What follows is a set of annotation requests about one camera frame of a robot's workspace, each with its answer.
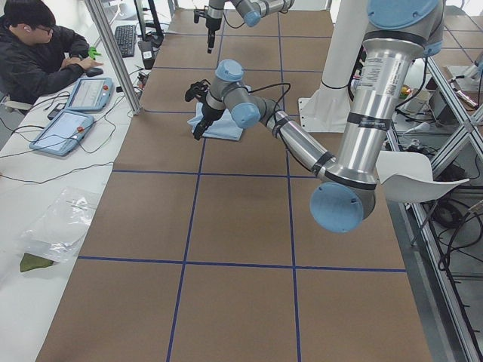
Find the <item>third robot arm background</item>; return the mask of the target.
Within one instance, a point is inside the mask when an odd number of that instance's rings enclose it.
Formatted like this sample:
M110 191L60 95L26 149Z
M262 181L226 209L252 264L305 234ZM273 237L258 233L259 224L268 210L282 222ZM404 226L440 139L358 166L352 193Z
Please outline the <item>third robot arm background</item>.
M462 91L477 92L482 76L482 53L480 53L470 66L447 66L451 79Z

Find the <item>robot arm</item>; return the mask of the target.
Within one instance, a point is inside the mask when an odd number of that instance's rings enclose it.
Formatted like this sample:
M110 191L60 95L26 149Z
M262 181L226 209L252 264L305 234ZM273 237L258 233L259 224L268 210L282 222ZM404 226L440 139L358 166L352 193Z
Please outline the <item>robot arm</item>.
M243 82L242 66L222 60L211 81L190 85L202 117L196 139L228 113L243 129L263 124L293 158L321 180L310 199L314 220L350 232L375 206L374 168L411 63L441 49L443 1L343 1L319 89L295 122L274 100Z
M270 14L277 12L286 13L294 5L294 1L251 1L251 0L235 0L230 1L243 20L243 24L248 27L256 26L260 20ZM195 9L194 23L198 23L201 18L205 19L205 26L208 30L207 52L212 53L214 49L216 32L220 30L224 17L226 1L210 0L208 6L202 10Z

